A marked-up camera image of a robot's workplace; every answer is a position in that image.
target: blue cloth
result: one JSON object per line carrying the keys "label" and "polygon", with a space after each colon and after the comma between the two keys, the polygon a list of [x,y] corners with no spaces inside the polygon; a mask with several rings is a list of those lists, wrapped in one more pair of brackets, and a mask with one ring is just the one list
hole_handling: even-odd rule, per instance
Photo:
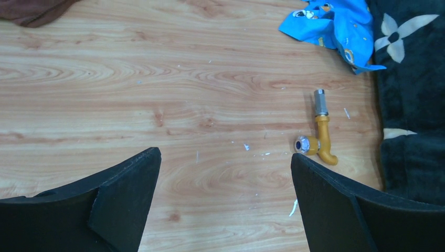
{"label": "blue cloth", "polygon": [[309,5],[296,10],[279,30],[300,41],[337,49],[352,70],[386,69],[368,64],[374,51],[373,17],[365,0],[302,0]]}

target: dark fabric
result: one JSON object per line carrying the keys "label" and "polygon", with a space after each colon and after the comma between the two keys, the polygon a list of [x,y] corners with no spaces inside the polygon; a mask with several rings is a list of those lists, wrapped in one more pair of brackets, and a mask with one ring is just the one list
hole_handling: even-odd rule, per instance
{"label": "dark fabric", "polygon": [[[376,47],[375,52],[375,63],[387,67],[376,72],[383,126],[417,133],[383,141],[386,190],[410,200],[445,205],[445,1],[369,0],[368,4],[374,17],[374,40],[388,36],[391,43]],[[413,18],[419,16],[433,20],[401,37],[400,30],[384,34],[385,14],[398,29],[412,26]],[[390,46],[398,39],[404,57],[391,54]]]}
{"label": "dark fabric", "polygon": [[0,0],[0,18],[35,28],[56,20],[77,1],[80,0]]}

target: black foam piece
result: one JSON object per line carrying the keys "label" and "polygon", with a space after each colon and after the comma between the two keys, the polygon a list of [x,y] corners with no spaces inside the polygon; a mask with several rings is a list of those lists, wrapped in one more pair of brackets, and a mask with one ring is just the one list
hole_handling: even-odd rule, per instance
{"label": "black foam piece", "polygon": [[0,199],[0,250],[138,251],[160,166],[150,148],[34,197]]}
{"label": "black foam piece", "polygon": [[445,207],[380,192],[301,154],[291,170],[312,252],[445,248]]}

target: brown cloth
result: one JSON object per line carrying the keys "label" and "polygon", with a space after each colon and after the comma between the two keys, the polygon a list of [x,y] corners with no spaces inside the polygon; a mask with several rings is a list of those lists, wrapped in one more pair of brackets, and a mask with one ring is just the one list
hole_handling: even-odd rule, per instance
{"label": "brown cloth", "polygon": [[0,18],[36,28],[56,20],[80,0],[0,0]]}

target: black fabric blanket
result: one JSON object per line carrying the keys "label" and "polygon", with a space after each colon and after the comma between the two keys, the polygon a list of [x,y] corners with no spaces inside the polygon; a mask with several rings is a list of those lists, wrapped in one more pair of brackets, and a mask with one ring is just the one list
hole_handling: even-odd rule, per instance
{"label": "black fabric blanket", "polygon": [[368,0],[388,193],[445,205],[445,1]]}

